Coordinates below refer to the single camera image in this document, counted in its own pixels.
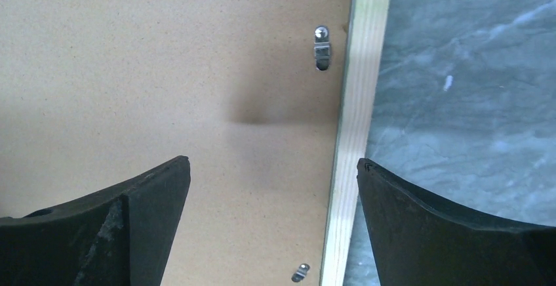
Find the wooden picture frame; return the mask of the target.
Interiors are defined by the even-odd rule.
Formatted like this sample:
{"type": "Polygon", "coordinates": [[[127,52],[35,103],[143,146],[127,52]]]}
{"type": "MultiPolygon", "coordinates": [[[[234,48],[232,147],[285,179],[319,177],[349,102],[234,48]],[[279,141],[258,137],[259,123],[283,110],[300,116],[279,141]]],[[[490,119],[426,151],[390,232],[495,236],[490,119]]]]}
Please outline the wooden picture frame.
{"type": "Polygon", "coordinates": [[[351,0],[341,112],[320,285],[342,285],[359,193],[390,0],[351,0]]]}

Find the brown backing board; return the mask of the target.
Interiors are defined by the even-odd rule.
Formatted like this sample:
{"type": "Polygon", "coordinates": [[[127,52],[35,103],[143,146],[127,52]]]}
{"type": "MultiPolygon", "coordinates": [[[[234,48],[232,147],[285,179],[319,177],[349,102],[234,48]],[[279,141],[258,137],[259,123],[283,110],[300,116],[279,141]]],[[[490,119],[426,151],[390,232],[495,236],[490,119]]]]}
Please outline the brown backing board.
{"type": "Polygon", "coordinates": [[[318,285],[350,3],[1,0],[1,215],[185,155],[163,285],[318,285]]]}

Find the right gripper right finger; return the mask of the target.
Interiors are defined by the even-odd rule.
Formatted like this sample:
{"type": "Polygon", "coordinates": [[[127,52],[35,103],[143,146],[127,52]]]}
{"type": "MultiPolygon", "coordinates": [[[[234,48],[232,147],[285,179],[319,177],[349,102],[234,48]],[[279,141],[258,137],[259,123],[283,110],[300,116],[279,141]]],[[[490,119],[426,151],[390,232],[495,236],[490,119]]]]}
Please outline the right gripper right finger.
{"type": "Polygon", "coordinates": [[[382,285],[555,284],[553,226],[466,207],[370,159],[360,159],[357,170],[382,285]]]}

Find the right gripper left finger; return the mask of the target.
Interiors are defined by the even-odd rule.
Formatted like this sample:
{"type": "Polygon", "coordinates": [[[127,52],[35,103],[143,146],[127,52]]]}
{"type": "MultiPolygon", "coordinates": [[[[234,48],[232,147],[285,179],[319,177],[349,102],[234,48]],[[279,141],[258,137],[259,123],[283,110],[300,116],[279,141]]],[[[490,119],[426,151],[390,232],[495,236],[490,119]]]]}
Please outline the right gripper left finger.
{"type": "Polygon", "coordinates": [[[22,218],[1,219],[2,285],[160,285],[191,182],[178,156],[22,218]]]}

